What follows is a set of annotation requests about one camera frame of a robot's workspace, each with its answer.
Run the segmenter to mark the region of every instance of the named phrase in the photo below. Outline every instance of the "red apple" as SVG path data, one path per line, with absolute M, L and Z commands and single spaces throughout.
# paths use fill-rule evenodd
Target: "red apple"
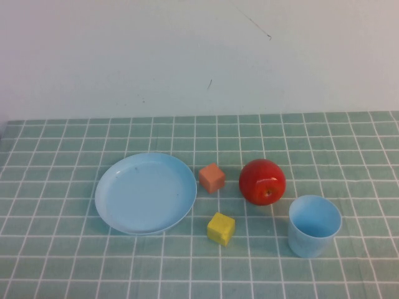
M 239 189 L 250 203 L 266 206 L 278 201 L 284 194 L 286 177 L 276 163 L 257 159 L 241 171 Z

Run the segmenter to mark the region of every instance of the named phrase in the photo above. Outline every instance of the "yellow cube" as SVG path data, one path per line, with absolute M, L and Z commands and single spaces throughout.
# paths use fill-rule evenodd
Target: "yellow cube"
M 211 240 L 227 246 L 236 230 L 236 221 L 233 218 L 216 213 L 208 223 L 207 235 Z

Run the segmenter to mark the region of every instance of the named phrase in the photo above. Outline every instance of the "light blue plate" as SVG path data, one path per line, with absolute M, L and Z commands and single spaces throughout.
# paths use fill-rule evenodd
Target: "light blue plate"
M 177 224 L 193 207 L 195 177 L 179 159 L 135 154 L 113 165 L 95 190 L 95 206 L 111 227 L 133 235 L 156 234 Z

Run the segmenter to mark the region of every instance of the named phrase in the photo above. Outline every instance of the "cube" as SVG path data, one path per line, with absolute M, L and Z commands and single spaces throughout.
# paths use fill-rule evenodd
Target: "cube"
M 233 218 L 216 213 L 206 228 L 206 235 L 209 239 L 227 246 L 231 236 L 236 230 L 236 221 Z
M 199 171 L 198 178 L 199 183 L 208 193 L 214 193 L 218 189 L 224 187 L 226 175 L 215 163 L 212 163 Z

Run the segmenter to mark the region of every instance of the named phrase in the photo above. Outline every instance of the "light blue cup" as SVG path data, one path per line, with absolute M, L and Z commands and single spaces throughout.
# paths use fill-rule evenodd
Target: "light blue cup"
M 298 197 L 289 207 L 288 243 L 298 256 L 319 256 L 341 228 L 341 214 L 327 199 Z

